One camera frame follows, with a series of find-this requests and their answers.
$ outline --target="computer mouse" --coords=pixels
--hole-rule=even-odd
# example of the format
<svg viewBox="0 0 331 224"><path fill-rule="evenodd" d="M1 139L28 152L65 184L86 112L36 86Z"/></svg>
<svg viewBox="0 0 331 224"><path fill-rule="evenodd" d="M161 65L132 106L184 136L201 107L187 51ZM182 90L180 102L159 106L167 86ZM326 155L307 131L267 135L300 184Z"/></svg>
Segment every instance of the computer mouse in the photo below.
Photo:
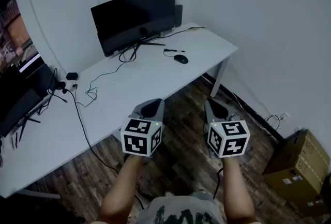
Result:
<svg viewBox="0 0 331 224"><path fill-rule="evenodd" d="M182 63L182 64L187 64L188 63L188 59L186 56L184 55L175 55L174 56L174 60Z"/></svg>

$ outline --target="forearm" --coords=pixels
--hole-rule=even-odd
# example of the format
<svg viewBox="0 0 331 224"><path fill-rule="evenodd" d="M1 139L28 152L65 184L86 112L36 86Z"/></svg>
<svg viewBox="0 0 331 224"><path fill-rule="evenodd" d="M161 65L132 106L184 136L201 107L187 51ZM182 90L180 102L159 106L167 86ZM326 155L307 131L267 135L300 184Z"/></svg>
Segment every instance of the forearm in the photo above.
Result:
<svg viewBox="0 0 331 224"><path fill-rule="evenodd" d="M224 158L224 210L228 223L255 221L253 201L235 157Z"/></svg>
<svg viewBox="0 0 331 224"><path fill-rule="evenodd" d="M115 184L102 201L98 220L112 224L126 223L132 209L141 166L141 156L128 157Z"/></svg>

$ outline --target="dark wood plank floor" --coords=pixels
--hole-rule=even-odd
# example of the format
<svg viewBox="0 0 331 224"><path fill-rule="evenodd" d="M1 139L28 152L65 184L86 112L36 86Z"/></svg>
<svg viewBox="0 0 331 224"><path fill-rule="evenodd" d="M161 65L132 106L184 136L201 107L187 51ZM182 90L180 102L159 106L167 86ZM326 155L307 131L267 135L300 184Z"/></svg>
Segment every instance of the dark wood plank floor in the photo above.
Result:
<svg viewBox="0 0 331 224"><path fill-rule="evenodd" d="M146 159L144 162L139 180L142 192L154 197L162 196L166 190L171 190L176 195L188 195L199 189L214 193L217 184L216 172L222 167L222 162L220 159L209 158L202 135L204 101L209 96L211 87L212 85L201 77L166 100L163 143L153 159ZM262 172L274 152L276 143L265 136L265 132L235 102L221 92L217 98L235 107L249 126L249 147L245 155L238 159L255 204L258 221L265 224L322 223L321 217L301 217L263 181ZM114 137L103 140L94 146L94 150L105 162L121 168L124 155L121 144ZM103 166L91 151L86 151L33 183L29 189L59 193L62 196L59 203L90 223L96 219L102 198L112 186L115 177L116 174ZM221 185L216 198L221 212L224 213L222 184L221 174ZM149 202L141 195L139 197L146 207ZM134 223L139 211L140 205L135 200L129 223Z"/></svg>

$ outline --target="baseboard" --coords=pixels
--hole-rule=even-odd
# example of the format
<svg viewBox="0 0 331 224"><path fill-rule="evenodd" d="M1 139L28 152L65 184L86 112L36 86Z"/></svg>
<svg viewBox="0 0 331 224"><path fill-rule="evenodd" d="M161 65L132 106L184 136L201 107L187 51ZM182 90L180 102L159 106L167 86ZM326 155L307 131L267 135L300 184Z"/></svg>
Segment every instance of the baseboard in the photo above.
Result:
<svg viewBox="0 0 331 224"><path fill-rule="evenodd" d="M207 80L209 80L212 84L215 84L215 79L210 76L209 74L205 73L203 75ZM229 96L233 101L241 104L241 106L244 108L244 110L250 114L261 126L263 126L280 144L283 144L286 142L286 140L271 126L269 123L264 120L262 116L256 113L253 108L251 108L248 104L246 104L239 96L234 96L231 91L229 91L227 88L225 88L222 84L220 84L219 89L225 93L227 96Z"/></svg>

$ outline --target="desk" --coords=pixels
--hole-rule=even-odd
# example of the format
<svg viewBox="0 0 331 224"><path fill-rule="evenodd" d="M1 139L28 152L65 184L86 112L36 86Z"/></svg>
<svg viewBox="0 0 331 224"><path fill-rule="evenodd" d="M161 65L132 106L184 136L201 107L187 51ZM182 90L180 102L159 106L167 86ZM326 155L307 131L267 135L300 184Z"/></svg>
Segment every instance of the desk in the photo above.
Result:
<svg viewBox="0 0 331 224"><path fill-rule="evenodd" d="M193 26L198 25L189 23L174 33ZM116 132L136 105L149 99L168 98L237 50L207 29L183 32L154 42L167 46L140 46L134 62L125 63L118 72L93 82L92 87L98 87L97 100L87 108L79 105L91 145ZM165 57L163 48L185 50L186 53L174 55L184 54L189 63L181 64L172 57ZM80 73L77 101L88 104L91 99L85 91L90 81L102 73L115 71L120 64L118 56L105 58ZM224 66L217 77L216 91L223 71ZM18 149L13 151L7 147L3 151L1 196L6 198L23 189L88 149L72 96L60 95L68 103L53 97L49 108L37 117L41 124L27 123Z"/></svg>

